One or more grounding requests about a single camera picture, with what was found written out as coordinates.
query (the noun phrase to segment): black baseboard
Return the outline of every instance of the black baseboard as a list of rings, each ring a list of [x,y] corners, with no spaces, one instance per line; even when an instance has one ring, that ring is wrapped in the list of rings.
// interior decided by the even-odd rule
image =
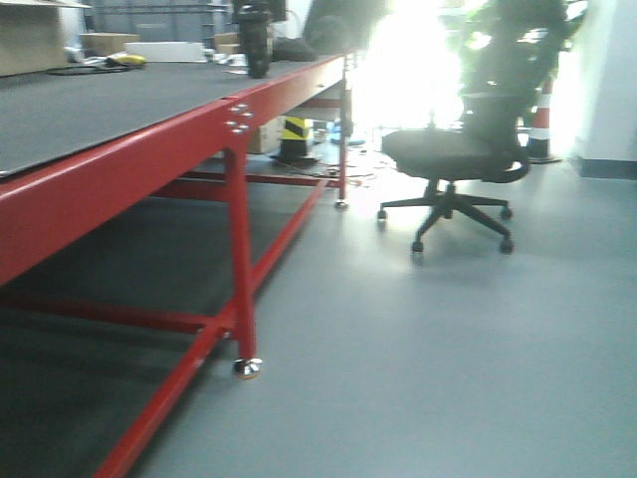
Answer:
[[[583,177],[637,180],[637,161],[577,157],[574,163],[577,171]]]

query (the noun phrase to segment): yellow object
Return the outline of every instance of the yellow object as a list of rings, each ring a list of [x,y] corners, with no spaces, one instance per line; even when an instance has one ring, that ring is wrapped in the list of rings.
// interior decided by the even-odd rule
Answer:
[[[113,60],[121,65],[131,65],[135,67],[142,67],[146,64],[146,59],[141,55],[130,55],[128,53],[116,53],[108,56],[110,60]]]

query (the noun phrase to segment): table frame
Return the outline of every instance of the table frame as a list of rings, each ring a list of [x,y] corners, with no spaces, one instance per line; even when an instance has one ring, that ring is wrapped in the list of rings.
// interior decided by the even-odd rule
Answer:
[[[333,56],[214,101],[188,113],[0,181],[0,285],[16,278],[148,195],[228,203],[234,295],[216,316],[150,311],[79,300],[28,297],[4,291],[0,307],[151,327],[196,339],[120,438],[95,477],[122,477],[222,338],[238,342],[235,373],[259,372],[253,298],[327,187],[344,205],[346,141],[350,134],[348,57]],[[340,91],[344,128],[336,178],[246,174],[249,132],[331,86]],[[316,102],[309,106],[320,106]],[[224,152],[225,171],[192,171]],[[248,183],[311,186],[301,207],[253,267]]]

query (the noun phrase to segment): black bottle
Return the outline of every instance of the black bottle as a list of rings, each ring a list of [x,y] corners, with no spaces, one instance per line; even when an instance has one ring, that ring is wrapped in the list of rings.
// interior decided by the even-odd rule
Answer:
[[[272,59],[272,13],[268,2],[251,0],[237,14],[239,41],[246,55],[248,75],[263,78]]]

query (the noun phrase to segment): office chair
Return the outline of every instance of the office chair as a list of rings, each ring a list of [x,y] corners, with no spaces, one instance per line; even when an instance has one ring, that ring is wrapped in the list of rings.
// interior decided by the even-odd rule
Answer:
[[[532,0],[526,11],[516,3],[491,2],[497,16],[489,28],[491,41],[466,62],[461,127],[398,130],[382,140],[383,152],[399,171],[429,180],[423,196],[383,202],[377,213],[378,220],[385,220],[388,207],[432,206],[411,245],[414,253],[423,251],[423,234],[441,217],[451,219],[454,211],[500,233],[502,253],[514,250],[509,229],[476,207],[501,206],[501,218],[506,220],[513,216],[509,201],[460,194],[455,183],[513,182],[530,170],[518,140],[518,119],[533,104],[536,88],[554,68],[566,29],[560,0]],[[546,5],[555,8],[546,9]],[[535,6],[543,10],[529,10]],[[439,190],[440,181],[447,181],[444,191]]]

